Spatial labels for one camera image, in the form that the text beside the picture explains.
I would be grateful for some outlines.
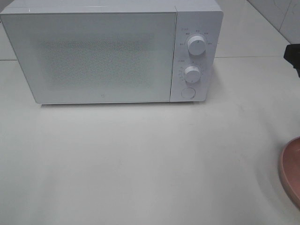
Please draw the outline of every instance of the microwave control panel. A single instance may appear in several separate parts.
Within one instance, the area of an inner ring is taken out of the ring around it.
[[[177,12],[171,102],[205,100],[222,19],[222,11]]]

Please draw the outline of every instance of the white countertop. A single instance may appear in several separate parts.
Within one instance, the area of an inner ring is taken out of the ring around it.
[[[300,223],[278,177],[300,135],[288,42],[249,3],[219,2],[204,103],[41,106],[0,61],[1,225]]]

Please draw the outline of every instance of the white microwave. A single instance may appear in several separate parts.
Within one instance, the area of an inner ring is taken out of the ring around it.
[[[0,18],[40,104],[204,101],[214,0],[15,0]]]

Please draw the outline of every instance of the power level knob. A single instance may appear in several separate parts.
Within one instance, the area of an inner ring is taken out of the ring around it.
[[[184,79],[188,83],[196,83],[201,78],[201,69],[195,66],[190,66],[184,70]]]
[[[192,36],[187,41],[187,47],[189,53],[191,53],[192,55],[201,55],[206,48],[205,38],[200,35]]]

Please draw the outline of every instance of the microwave door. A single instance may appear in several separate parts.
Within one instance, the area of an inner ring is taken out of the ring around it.
[[[1,19],[38,103],[170,101],[175,12]]]

